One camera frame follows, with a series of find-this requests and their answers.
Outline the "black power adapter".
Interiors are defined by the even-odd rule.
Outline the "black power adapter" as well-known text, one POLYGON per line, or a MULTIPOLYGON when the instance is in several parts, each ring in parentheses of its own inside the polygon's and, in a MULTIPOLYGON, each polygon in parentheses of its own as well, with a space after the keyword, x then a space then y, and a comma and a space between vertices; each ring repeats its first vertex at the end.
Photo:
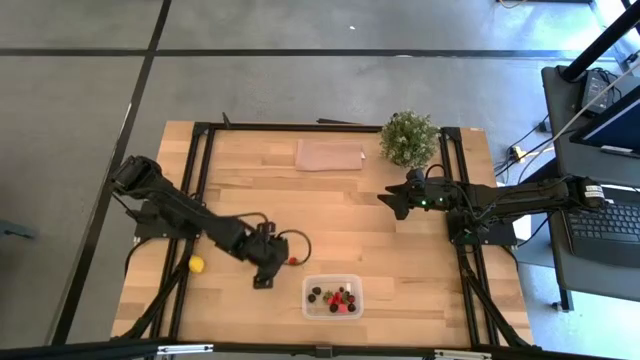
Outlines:
POLYGON ((580 100, 580 106, 584 109, 585 116, 594 117, 599 115, 622 98, 622 93, 616 86, 611 87, 606 93, 600 95, 617 78, 617 75, 603 68, 588 71, 583 77, 582 97, 580 100))

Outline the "black computer monitor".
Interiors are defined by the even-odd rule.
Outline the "black computer monitor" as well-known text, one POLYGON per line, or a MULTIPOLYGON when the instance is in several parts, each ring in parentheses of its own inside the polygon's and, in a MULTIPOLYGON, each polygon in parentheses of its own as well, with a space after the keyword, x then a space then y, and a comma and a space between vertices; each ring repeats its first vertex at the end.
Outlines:
POLYGON ((640 159, 640 85, 591 119, 570 141, 640 159))

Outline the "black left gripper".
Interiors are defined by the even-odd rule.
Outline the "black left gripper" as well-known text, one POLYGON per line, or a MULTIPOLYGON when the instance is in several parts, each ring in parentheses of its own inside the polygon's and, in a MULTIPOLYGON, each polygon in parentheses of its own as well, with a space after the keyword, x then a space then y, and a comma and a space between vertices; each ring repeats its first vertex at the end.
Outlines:
MULTIPOLYGON (((275 276, 289 258, 289 244, 284 237, 251 237, 244 247, 247 260, 257 267, 257 275, 253 278, 253 287, 262 289, 264 280, 260 276, 275 276)), ((273 287, 274 280, 269 277, 265 281, 267 289, 273 287)))

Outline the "green potted plant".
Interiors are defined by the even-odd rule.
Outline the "green potted plant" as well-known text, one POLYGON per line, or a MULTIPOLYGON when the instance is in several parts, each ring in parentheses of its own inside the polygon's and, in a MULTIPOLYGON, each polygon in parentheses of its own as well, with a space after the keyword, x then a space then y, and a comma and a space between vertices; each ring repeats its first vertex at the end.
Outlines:
POLYGON ((424 168, 436 153, 439 133, 429 114, 394 113, 380 132, 380 154, 402 168, 424 168))

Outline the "short black pole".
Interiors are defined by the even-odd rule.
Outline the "short black pole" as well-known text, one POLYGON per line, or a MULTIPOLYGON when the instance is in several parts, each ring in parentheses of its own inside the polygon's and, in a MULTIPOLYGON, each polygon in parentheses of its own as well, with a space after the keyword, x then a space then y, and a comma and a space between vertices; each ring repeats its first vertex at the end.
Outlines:
POLYGON ((558 164, 556 159, 548 161, 539 169, 534 171, 531 175, 524 178, 522 183, 538 183, 548 179, 558 178, 560 176, 558 164))

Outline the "folded beige cloth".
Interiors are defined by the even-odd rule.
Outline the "folded beige cloth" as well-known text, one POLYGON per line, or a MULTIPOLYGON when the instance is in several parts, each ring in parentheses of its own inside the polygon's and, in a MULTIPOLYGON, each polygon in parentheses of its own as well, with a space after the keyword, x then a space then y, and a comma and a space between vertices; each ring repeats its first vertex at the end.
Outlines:
POLYGON ((362 170, 363 154, 358 142, 299 140, 295 168, 305 172, 362 170))

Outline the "clear plastic tupperware container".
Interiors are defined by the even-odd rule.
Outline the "clear plastic tupperware container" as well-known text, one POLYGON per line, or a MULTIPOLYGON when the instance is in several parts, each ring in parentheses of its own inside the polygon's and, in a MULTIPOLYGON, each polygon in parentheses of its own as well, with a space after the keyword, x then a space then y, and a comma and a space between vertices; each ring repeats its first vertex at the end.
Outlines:
POLYGON ((307 276, 302 282, 302 313, 309 320, 356 320, 364 312, 364 291, 361 278, 352 274, 329 274, 307 276), (312 293, 312 288, 320 287, 321 294, 312 293), (349 301, 343 299, 345 305, 353 303, 356 306, 355 312, 331 313, 329 306, 323 301, 325 292, 340 292, 339 287, 345 287, 346 291, 352 295, 349 301), (307 300, 309 294, 316 296, 316 301, 310 303, 307 300))

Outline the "black rig crossbar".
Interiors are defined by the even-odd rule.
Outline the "black rig crossbar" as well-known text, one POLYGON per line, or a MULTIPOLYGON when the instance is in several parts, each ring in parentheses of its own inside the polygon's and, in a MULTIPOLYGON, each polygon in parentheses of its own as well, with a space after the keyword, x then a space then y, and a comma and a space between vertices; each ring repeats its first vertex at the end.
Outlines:
POLYGON ((428 360, 620 360, 542 350, 538 347, 476 345, 463 348, 389 347, 351 345, 284 345, 244 343, 172 342, 168 338, 116 339, 0 349, 0 360, 131 360, 151 356, 208 353, 256 353, 310 356, 329 359, 338 356, 420 357, 428 360))

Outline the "black monitor desk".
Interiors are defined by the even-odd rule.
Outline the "black monitor desk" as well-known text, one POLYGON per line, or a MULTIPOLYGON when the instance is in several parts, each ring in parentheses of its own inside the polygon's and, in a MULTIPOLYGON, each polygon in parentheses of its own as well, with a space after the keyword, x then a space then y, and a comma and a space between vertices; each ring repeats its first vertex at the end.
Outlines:
MULTIPOLYGON (((547 111, 553 135, 577 113, 578 83, 565 82, 555 67, 541 70, 547 111)), ((561 175, 589 177, 603 184, 640 187, 640 159, 602 152, 599 148, 573 143, 563 134, 554 141, 555 162, 561 175)))

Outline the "long black pole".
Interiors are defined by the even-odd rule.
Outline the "long black pole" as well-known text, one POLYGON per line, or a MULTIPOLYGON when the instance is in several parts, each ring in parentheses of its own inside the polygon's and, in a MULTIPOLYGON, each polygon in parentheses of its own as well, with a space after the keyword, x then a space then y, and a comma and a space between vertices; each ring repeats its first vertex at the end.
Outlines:
POLYGON ((625 7, 624 12, 604 32, 594 40, 568 67, 560 71, 560 77, 567 81, 576 80, 600 56, 609 50, 632 28, 640 24, 640 0, 625 7))

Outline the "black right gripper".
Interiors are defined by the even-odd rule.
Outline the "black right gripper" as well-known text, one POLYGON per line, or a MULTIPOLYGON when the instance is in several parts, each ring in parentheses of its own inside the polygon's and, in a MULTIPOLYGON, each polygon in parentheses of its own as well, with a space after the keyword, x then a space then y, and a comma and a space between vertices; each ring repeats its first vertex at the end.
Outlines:
POLYGON ((386 186, 385 190, 391 194, 379 194, 377 198, 391 208, 397 220, 404 220, 409 209, 420 208, 424 211, 446 210, 446 183, 440 180, 428 180, 424 183, 405 182, 398 185, 386 186))

